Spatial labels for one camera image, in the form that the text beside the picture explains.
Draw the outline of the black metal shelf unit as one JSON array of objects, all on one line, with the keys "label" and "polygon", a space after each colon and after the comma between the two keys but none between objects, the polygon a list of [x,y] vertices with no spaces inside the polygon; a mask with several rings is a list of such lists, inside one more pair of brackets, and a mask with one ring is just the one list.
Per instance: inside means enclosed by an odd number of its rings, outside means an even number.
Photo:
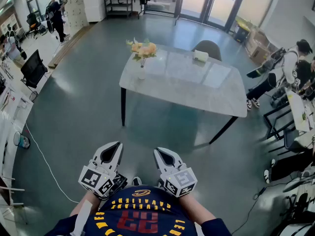
[{"label": "black metal shelf unit", "polygon": [[131,17],[133,14],[132,0],[103,0],[105,6],[105,19],[110,17]]}]

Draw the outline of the person's right forearm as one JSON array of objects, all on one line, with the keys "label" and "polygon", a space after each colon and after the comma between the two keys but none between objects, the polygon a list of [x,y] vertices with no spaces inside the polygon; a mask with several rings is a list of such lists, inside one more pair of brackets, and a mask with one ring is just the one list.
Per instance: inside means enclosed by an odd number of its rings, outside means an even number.
[{"label": "person's right forearm", "polygon": [[216,219],[216,217],[201,205],[192,194],[179,197],[179,203],[189,218],[198,225]]}]

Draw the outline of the peach and yellow flowers bunch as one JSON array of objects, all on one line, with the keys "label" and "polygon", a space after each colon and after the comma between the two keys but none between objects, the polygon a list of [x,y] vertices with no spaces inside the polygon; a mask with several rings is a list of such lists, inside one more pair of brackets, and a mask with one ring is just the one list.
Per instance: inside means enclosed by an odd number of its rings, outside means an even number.
[{"label": "peach and yellow flowers bunch", "polygon": [[133,53],[132,60],[140,62],[140,67],[144,68],[145,61],[148,58],[156,57],[157,46],[150,42],[148,39],[144,42],[138,42],[135,38],[133,40],[126,40],[126,44],[130,47],[130,51]]}]

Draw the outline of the cardboard boxes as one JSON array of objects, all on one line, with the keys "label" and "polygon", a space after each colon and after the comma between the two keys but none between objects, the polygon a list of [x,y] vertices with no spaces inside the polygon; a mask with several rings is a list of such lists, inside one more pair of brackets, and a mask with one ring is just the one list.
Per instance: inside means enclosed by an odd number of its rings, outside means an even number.
[{"label": "cardboard boxes", "polygon": [[253,29],[245,42],[249,58],[255,64],[263,64],[270,55],[269,44],[270,41],[264,32],[259,29]]}]

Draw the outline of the white work desk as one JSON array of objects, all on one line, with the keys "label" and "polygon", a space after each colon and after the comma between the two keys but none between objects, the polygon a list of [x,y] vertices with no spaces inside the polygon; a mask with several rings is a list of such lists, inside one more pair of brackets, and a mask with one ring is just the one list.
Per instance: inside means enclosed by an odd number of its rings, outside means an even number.
[{"label": "white work desk", "polygon": [[302,97],[291,89],[285,89],[288,102],[293,115],[295,128],[307,133],[315,129],[315,108],[313,102],[303,100]]}]

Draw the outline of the wooden boards stack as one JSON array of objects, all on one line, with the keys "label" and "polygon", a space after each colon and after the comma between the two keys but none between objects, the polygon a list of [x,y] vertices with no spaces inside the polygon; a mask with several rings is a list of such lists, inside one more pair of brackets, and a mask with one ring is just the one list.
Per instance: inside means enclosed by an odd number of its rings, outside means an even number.
[{"label": "wooden boards stack", "polygon": [[57,52],[57,54],[48,63],[50,69],[55,69],[62,59],[74,49],[76,43],[94,26],[94,24],[85,26],[77,31]]}]

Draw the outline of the black metal frame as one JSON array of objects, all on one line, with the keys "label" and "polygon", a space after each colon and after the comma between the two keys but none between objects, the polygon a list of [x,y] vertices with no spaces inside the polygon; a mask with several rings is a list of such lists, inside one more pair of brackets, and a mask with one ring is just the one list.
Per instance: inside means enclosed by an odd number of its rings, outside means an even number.
[{"label": "black metal frame", "polygon": [[[283,108],[286,108],[289,106],[289,102],[286,102],[285,104],[281,105],[280,107],[277,107],[269,112],[267,112],[266,114],[263,115],[263,118],[266,122],[266,125],[268,127],[268,131],[266,133],[265,139],[270,139],[271,137],[275,137],[278,141],[281,140],[282,138],[284,138],[284,130],[286,128],[289,128],[290,126],[292,126],[294,124],[294,120],[291,120],[289,123],[287,123],[286,125],[284,125],[283,127],[281,127],[280,129],[276,128],[276,123],[277,120],[284,117],[285,115],[291,113],[291,108],[289,108],[287,111],[283,112],[282,114],[278,115],[275,119],[274,122],[271,123],[271,121],[269,120],[269,116],[279,112],[280,110],[282,110]],[[296,129],[295,125],[292,126],[291,128],[289,128],[289,131],[294,131]]]}]

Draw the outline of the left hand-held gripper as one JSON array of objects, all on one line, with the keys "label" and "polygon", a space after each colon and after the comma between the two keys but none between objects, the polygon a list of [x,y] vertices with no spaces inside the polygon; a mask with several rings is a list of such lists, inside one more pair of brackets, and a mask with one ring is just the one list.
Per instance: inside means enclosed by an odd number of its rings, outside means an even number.
[{"label": "left hand-held gripper", "polygon": [[127,185],[127,178],[118,173],[123,154],[119,141],[107,143],[98,148],[94,159],[83,167],[78,182],[101,200],[108,200]]}]

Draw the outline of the black office chair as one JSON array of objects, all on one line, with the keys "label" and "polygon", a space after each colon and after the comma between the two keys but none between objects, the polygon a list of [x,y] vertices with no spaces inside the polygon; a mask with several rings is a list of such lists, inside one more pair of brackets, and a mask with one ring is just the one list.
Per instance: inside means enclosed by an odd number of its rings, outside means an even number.
[{"label": "black office chair", "polygon": [[38,92],[32,89],[36,89],[38,83],[42,77],[46,76],[48,69],[43,64],[43,59],[40,58],[39,51],[36,50],[25,62],[21,68],[23,79],[21,82],[31,91],[29,99],[34,102],[38,97]]}]

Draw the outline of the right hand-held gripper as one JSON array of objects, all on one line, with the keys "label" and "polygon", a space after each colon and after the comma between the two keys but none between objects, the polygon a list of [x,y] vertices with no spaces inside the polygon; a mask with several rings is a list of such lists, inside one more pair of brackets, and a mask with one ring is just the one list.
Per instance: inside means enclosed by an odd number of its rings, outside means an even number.
[{"label": "right hand-held gripper", "polygon": [[169,149],[154,149],[157,168],[161,171],[164,189],[175,197],[184,196],[194,190],[197,178],[191,167],[182,163],[180,156]]}]

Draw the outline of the black framed glass doors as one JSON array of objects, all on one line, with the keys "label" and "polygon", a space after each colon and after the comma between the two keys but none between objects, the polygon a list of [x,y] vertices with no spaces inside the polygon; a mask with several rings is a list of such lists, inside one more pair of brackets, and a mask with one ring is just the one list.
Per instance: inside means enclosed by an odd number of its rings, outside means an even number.
[{"label": "black framed glass doors", "polygon": [[237,22],[259,26],[272,0],[148,0],[145,9],[232,30]]}]

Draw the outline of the person's navy printed jersey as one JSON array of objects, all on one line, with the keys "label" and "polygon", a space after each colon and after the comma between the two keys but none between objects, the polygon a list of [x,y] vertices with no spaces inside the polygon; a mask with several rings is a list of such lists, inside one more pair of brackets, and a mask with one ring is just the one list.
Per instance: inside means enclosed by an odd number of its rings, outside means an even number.
[{"label": "person's navy printed jersey", "polygon": [[[198,236],[179,198],[148,185],[130,186],[104,204],[91,191],[45,236]],[[204,236],[232,236],[222,219],[200,225]]]}]

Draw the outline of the black bin with yellow lid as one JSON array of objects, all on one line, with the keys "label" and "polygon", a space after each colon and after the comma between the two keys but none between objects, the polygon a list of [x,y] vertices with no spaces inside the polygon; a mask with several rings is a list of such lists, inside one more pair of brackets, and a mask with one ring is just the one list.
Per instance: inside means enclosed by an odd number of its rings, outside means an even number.
[{"label": "black bin with yellow lid", "polygon": [[249,33],[250,33],[250,29],[249,27],[241,22],[241,21],[236,21],[236,27],[235,27],[235,31],[233,34],[233,38],[234,40],[236,40],[239,43],[243,43],[246,38],[248,37]]}]

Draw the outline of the grey upholstered chair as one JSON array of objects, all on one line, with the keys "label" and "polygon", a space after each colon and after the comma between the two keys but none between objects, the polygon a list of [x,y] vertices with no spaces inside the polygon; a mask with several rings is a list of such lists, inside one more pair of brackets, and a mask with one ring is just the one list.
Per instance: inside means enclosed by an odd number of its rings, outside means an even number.
[{"label": "grey upholstered chair", "polygon": [[209,57],[222,61],[220,48],[213,41],[202,40],[192,49],[192,51],[204,52],[204,53],[207,53]]}]

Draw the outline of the white locker cabinet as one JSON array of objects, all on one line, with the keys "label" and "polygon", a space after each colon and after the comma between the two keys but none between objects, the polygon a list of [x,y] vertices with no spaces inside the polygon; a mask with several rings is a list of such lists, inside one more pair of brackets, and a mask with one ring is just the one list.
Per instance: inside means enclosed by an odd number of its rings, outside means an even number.
[{"label": "white locker cabinet", "polygon": [[83,0],[67,0],[65,14],[71,30],[80,30],[89,25]]}]

